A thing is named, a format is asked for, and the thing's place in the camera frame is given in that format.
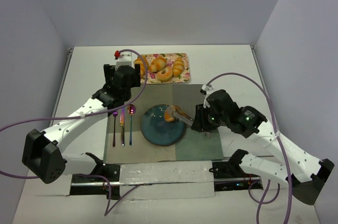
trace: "beige mat section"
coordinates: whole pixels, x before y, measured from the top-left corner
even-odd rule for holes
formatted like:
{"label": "beige mat section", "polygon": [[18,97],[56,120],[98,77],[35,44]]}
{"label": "beige mat section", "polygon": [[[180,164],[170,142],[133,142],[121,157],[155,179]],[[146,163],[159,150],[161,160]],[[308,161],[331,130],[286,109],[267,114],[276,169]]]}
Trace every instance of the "beige mat section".
{"label": "beige mat section", "polygon": [[122,146],[120,133],[117,133],[115,135],[116,146],[112,147],[113,134],[109,133],[105,160],[107,164],[176,161],[175,145],[166,147],[155,146],[148,142],[141,132],[133,132],[133,145],[129,146],[129,135],[129,132],[125,133],[126,145]]}

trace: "gray wall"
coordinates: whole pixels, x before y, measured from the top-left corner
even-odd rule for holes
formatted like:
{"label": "gray wall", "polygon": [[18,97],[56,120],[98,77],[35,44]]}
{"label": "gray wall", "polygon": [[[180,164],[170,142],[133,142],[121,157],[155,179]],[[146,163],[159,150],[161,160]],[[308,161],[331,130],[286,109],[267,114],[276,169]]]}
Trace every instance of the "gray wall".
{"label": "gray wall", "polygon": [[41,0],[67,45],[254,44],[278,0]]}
{"label": "gray wall", "polygon": [[[38,0],[0,0],[0,127],[51,116],[66,49]],[[48,123],[16,126],[1,133],[0,170],[26,175],[21,163],[25,135]],[[24,180],[0,175],[1,223],[12,223]]]}
{"label": "gray wall", "polygon": [[[257,57],[283,132],[338,165],[338,0],[279,0],[257,43]],[[338,168],[315,208],[337,223]]]}

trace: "white table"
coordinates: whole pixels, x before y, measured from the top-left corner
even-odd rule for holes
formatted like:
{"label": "white table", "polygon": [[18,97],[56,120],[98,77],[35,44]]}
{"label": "white table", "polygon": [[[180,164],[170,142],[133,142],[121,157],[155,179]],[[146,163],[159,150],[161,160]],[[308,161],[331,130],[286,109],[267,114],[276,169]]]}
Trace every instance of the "white table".
{"label": "white table", "polygon": [[[189,84],[204,84],[223,72],[243,73],[261,84],[249,45],[75,47],[56,116],[69,115],[101,88],[105,82],[103,64],[114,64],[114,52],[128,48],[141,54],[187,53],[191,70]],[[225,89],[239,106],[253,106],[271,119],[265,98],[251,82],[239,77],[227,76],[215,81],[213,86]],[[92,152],[103,158],[106,128],[106,119],[98,122],[74,141],[65,153]],[[220,129],[220,135],[225,157],[231,156],[238,148],[258,156],[270,155],[260,146],[231,133],[226,128]],[[174,172],[164,172],[166,169],[172,170],[170,165],[176,165],[177,169],[186,175],[179,178]],[[194,173],[191,172],[191,165],[195,167]],[[120,177],[123,181],[133,178],[131,174],[134,171],[141,170],[143,175],[138,177],[139,181],[160,178],[165,182],[197,181],[198,183],[190,184],[189,187],[186,187],[186,184],[140,187],[128,198],[156,200],[124,200],[107,217],[103,216],[107,203],[103,196],[65,197],[69,193],[71,176],[61,176],[49,185],[43,184],[40,180],[27,180],[13,223],[255,223],[257,204],[248,197],[248,192],[214,193],[213,177],[208,172],[209,167],[211,162],[123,165]],[[259,197],[262,191],[255,190],[253,193]],[[273,197],[274,193],[274,190],[270,190],[268,198]],[[195,197],[195,199],[175,199],[175,195],[179,194],[186,195],[187,198]],[[287,205],[286,196],[287,190],[282,189],[278,200],[263,206],[260,223],[283,222]],[[319,221],[314,207],[294,199],[289,223],[318,224]]]}

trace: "bread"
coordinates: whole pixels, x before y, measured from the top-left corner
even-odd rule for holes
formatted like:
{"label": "bread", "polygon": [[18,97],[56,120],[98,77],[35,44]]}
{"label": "bread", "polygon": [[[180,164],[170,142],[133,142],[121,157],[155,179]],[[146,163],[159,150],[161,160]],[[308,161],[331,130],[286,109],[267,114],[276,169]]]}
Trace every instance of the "bread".
{"label": "bread", "polygon": [[171,67],[165,67],[156,74],[159,81],[169,81],[173,77],[173,69]]}
{"label": "bread", "polygon": [[149,67],[150,72],[158,72],[165,68],[167,60],[164,57],[157,57],[154,59]]}
{"label": "bread", "polygon": [[[149,68],[149,64],[148,64],[147,59],[146,59],[144,56],[142,56],[142,58],[143,58],[144,61],[146,62],[147,68]],[[134,65],[135,65],[135,64],[139,64],[139,65],[140,65],[140,76],[142,77],[142,76],[144,75],[145,71],[146,71],[145,68],[144,68],[144,65],[143,65],[142,60],[141,60],[140,58],[136,59],[136,60],[134,61]]]}
{"label": "bread", "polygon": [[175,77],[179,76],[184,71],[184,64],[181,57],[178,57],[174,61],[173,65],[173,75]]}

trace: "utensil handle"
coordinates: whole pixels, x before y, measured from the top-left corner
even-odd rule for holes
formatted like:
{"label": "utensil handle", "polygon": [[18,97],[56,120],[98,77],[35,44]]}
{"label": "utensil handle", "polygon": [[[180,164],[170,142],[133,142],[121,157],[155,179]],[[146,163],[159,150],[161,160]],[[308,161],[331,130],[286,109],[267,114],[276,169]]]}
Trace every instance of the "utensil handle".
{"label": "utensil handle", "polygon": [[133,144],[132,140],[132,127],[133,127],[133,117],[130,117],[130,137],[129,137],[129,145],[131,146]]}
{"label": "utensil handle", "polygon": [[115,128],[116,128],[116,117],[114,117],[114,135],[112,137],[112,146],[115,147]]}
{"label": "utensil handle", "polygon": [[125,145],[125,127],[121,125],[121,144],[122,146]]}

